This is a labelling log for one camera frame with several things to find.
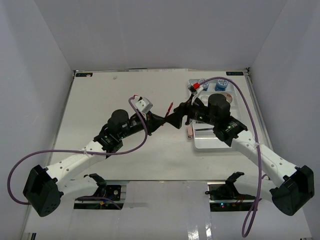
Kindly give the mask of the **red pen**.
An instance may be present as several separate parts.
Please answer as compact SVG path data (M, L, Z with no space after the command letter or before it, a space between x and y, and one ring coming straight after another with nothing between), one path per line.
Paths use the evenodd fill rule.
M166 111L166 113L165 113L164 118L168 117L168 115L170 114L170 112L172 110L173 105L174 105L174 102L171 102L169 107L168 107L168 109L167 109L167 111Z

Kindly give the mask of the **white compartment tray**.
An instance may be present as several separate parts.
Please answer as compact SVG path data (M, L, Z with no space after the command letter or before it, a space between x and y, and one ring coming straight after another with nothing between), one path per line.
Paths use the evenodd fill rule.
M232 141L248 129L241 118L242 97L227 78L192 79L189 83L192 87L199 84L203 90L197 89L192 99L187 137L193 139L198 151L231 150Z

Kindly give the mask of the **blue tape roll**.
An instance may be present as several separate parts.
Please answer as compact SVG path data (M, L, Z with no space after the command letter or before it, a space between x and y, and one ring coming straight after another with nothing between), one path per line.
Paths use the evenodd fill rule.
M209 87L209 82L207 81L206 78L201 78L199 79L199 84L203 87L203 91L207 91Z
M229 81L224 78L218 78L214 87L215 91L224 92L229 85Z

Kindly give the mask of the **brown packing tape roll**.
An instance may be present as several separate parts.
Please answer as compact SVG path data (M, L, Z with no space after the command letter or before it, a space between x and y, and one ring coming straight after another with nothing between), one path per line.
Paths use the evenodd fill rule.
M224 95L225 96L225 98L226 98L226 101L228 102L228 103L232 103L233 102L233 97L232 97L232 95L231 94L229 94L229 93L227 93L227 92L223 92L222 93L222 95Z

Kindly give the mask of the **black pen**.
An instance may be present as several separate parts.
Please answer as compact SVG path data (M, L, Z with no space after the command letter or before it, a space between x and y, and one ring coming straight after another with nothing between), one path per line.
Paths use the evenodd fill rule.
M213 128L199 128L199 129L194 129L194 131L212 131Z

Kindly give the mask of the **clear tape roll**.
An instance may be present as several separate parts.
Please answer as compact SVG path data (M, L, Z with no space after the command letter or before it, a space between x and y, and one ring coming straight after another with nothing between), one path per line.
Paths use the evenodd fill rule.
M208 103L208 99L209 97L207 95L202 95L200 97L200 100L204 103L204 104L207 104Z

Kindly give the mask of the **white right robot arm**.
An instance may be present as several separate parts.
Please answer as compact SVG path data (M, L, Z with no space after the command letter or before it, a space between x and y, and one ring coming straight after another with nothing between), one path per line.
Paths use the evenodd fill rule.
M232 149L261 166L273 182L268 190L271 201L285 215L293 216L314 195L314 172L306 165L298 167L286 161L264 144L258 145L253 134L238 119L231 116L230 103L222 94L209 96L207 105L188 99L176 107L165 120L177 129L183 117L213 126L214 135Z

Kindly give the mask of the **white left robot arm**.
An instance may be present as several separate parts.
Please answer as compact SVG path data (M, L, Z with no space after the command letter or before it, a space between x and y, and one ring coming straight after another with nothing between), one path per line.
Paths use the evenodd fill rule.
M99 200L106 196L106 181L96 173L75 179L92 165L116 153L122 140L140 131L148 135L165 123L164 117L151 112L146 115L135 113L129 116L117 109L93 138L79 153L70 155L58 163L45 168L37 165L28 175L23 195L40 217L46 217L57 209L62 200L93 197Z

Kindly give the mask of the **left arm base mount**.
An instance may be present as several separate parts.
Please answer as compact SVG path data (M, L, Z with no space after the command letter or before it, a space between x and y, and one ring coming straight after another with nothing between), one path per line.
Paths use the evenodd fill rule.
M107 183L96 173L86 174L91 178L97 189L93 195L81 196L76 199L75 210L121 210L125 201L125 186L120 183Z

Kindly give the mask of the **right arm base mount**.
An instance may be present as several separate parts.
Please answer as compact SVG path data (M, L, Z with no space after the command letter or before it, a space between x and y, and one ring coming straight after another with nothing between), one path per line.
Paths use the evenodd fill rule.
M209 197L211 212L245 212L251 208L255 197L240 194L234 185L243 175L243 172L235 172L221 183L207 182L205 194Z

